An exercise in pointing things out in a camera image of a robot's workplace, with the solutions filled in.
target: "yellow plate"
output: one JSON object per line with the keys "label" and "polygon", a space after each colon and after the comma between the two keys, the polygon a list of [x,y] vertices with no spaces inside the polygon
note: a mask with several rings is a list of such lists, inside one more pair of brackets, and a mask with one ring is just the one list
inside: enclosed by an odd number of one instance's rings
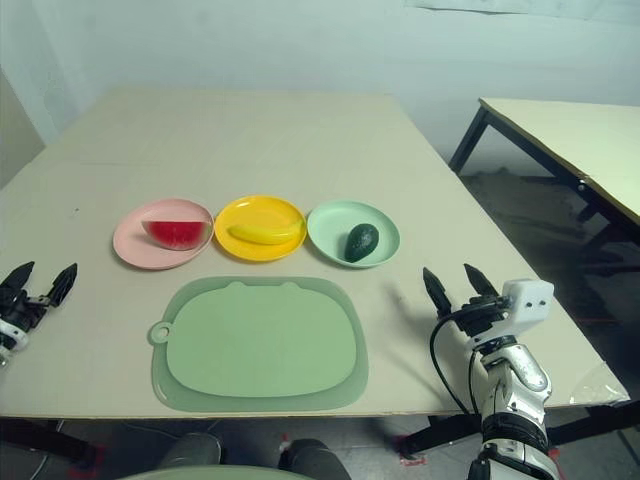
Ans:
{"label": "yellow plate", "polygon": [[[229,227],[234,225],[286,228],[296,222],[300,222],[300,233],[280,245],[247,242],[229,233]],[[236,257],[254,262],[269,262],[286,257],[296,251],[307,236],[304,215],[286,200],[266,195],[243,197],[228,204],[216,218],[214,230],[222,248]]]}

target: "banana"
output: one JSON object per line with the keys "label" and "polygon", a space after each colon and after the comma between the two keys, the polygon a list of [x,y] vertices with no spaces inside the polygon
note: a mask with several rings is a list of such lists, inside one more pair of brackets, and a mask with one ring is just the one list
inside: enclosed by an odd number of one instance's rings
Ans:
{"label": "banana", "polygon": [[300,233],[302,221],[284,228],[258,227],[256,225],[233,225],[227,229],[230,235],[251,243],[280,245],[295,238]]}

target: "gray cloth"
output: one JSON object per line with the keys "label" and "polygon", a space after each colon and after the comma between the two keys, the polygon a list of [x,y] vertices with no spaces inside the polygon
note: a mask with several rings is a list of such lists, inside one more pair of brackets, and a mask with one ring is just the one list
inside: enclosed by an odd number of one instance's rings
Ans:
{"label": "gray cloth", "polygon": [[351,480],[338,457],[319,440],[296,440],[280,458],[281,470],[314,480]]}

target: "green cutting board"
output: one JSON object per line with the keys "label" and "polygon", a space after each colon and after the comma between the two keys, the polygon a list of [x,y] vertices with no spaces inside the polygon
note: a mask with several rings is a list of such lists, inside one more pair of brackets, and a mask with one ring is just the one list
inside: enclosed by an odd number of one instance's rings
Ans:
{"label": "green cutting board", "polygon": [[185,411],[336,408],[368,374],[353,304],[303,277],[212,277],[183,287],[149,335],[158,398]]}

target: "toy fruit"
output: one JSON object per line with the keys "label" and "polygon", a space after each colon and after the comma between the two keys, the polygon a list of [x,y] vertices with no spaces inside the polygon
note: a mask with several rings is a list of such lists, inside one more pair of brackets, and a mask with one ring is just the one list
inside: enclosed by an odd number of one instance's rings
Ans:
{"label": "toy fruit", "polygon": [[191,250],[209,238],[207,222],[143,221],[142,228],[161,247],[169,250]]}
{"label": "toy fruit", "polygon": [[357,262],[366,257],[378,246],[380,235],[378,229],[369,223],[361,223],[353,227],[347,238],[344,258],[347,262]]}
{"label": "toy fruit", "polygon": [[296,222],[284,228],[267,228],[256,225],[233,225],[228,228],[230,235],[251,243],[262,245],[280,245],[296,238],[302,222]]}

